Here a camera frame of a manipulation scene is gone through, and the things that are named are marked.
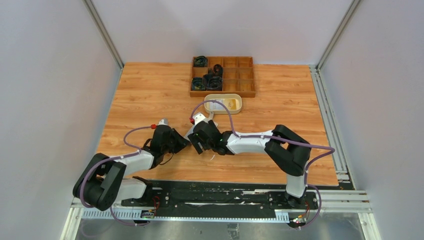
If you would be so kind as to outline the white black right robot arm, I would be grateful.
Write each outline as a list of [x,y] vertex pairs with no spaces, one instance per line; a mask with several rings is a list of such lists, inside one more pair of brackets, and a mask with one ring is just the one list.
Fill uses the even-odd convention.
[[305,173],[311,155],[309,142],[278,124],[259,133],[220,132],[213,120],[200,121],[186,135],[198,154],[212,150],[219,155],[266,154],[286,173],[283,202],[298,209],[306,201]]

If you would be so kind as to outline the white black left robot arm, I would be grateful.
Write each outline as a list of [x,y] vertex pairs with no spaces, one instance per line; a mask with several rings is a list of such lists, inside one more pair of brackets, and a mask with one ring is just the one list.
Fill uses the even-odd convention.
[[166,154],[177,154],[190,145],[167,123],[148,125],[153,135],[143,146],[124,140],[124,144],[135,151],[123,155],[108,156],[96,153],[76,181],[72,195],[86,208],[108,210],[113,204],[134,199],[140,206],[149,206],[153,201],[151,184],[132,174],[151,170],[163,162]]

